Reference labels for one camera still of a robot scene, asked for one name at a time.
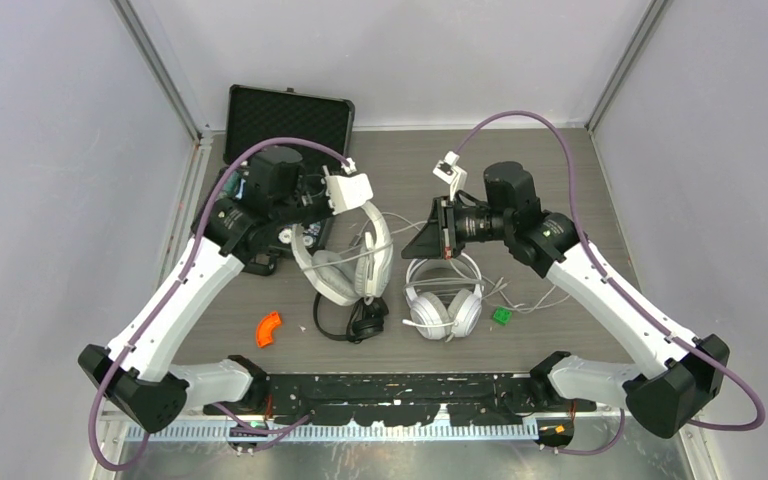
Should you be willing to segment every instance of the black case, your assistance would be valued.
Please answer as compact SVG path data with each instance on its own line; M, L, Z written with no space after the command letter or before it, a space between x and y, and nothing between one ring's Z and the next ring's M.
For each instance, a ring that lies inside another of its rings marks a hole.
M243 85L232 86L229 97L223 157L226 165L252 145L273 137L302 138L348 155L355 116L355 106L349 100L302 95L292 89L282 92ZM323 166L331 171L340 168L340 162L317 150L292 148L302 154L309 172L322 172ZM332 223L333 219L329 218L305 232L314 238L311 252L325 248ZM271 275L275 272L277 257L292 256L290 246L278 238L270 250L269 255L246 265L244 271Z

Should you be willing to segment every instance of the orange connector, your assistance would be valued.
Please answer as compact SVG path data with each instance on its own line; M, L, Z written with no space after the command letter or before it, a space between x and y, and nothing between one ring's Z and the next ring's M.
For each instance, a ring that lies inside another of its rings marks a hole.
M281 326L281 315L278 312L272 312L269 315L263 317L263 320L257 325L257 332L255 333L255 341L260 348L272 345L274 340L272 339L272 331Z

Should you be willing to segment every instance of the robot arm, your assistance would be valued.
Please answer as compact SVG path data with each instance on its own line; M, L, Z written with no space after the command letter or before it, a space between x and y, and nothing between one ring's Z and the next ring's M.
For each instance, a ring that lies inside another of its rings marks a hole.
M582 398L628 409L650 432L672 437L719 393L722 383L721 373L673 340L696 345L723 365L728 347L715 335L699 339L664 315L590 243L596 261L607 271L603 278L581 243L589 240L578 238L565 215L541 209L533 178L520 164L491 165L484 172L484 184L486 202L472 199L473 205L466 205L458 194L435 198L428 223L402 250L402 257L448 259L458 256L466 243L502 240L516 260L578 300L634 362L594 362L555 352L531 370L540 386L535 395L544 400ZM608 278L660 319L672 332L670 337L646 321L608 284Z
M344 177L326 171L325 195L312 201L300 191L300 162L301 156L285 147L255 154L245 177L251 188L239 198L223 196L212 206L205 236L186 278L180 277L196 243L193 238L134 320L106 346L87 345L81 352L78 363L98 386L119 352L130 349L104 393L147 432L162 430L184 409L216 402L257 407L265 397L266 392L259 388L265 373L241 356L189 366L174 365L172 360L207 306L243 271L246 262L265 252L279 228L324 220L372 198L365 174ZM152 312L164 302L149 322ZM146 323L136 345L129 344L134 332Z

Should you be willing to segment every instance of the gray table surface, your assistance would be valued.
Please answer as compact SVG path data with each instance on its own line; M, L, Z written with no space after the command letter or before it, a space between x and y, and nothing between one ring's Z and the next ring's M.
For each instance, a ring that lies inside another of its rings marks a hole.
M432 176L431 169L463 134L356 132L350 153L359 171L369 175L373 202L379 209L420 221L428 216L431 198L446 193L446 185ZM585 229L608 261L636 284L590 137L583 129L564 130L564 135L575 155L578 207ZM217 136L203 191L223 165L223 145L224 137ZM470 174L466 190L483 198L484 168L507 160L521 162L533 174L543 208L569 214L566 164L546 130L490 130L475 137L459 163ZM328 248L345 250L364 220L359 211L339 216ZM394 218L388 218L388 223L391 230L404 226ZM515 313L506 326L496 324L491 319L495 308L485 305L469 337L449 343L424 339L415 328L401 324L401 319L409 318L402 289L409 261L402 260L399 252L412 236L411 231L393 239L393 274L384 294L390 315L381 335L359 345L323 337L311 316L315 291L295 262L285 259L271 277L242 274L232 280L184 341L176 363L207 363L240 354L272 373L371 373L527 371L555 350L568 350L590 360L629 360L616 340L573 299L528 315ZM510 279L506 292L516 302L534 303L551 287L516 263L501 243L470 244L466 252L484 275ZM552 299L562 298L559 290ZM501 302L498 296L488 300ZM274 344L259 349L255 329L272 311L281 314L283 326L274 332ZM348 308L323 302L323 326L341 332L348 312Z

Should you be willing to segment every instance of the green block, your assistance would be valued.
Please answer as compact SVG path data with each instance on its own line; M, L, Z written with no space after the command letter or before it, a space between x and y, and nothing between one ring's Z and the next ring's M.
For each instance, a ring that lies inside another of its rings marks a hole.
M511 311L507 308L499 307L493 312L493 320L499 325L507 325L511 319Z

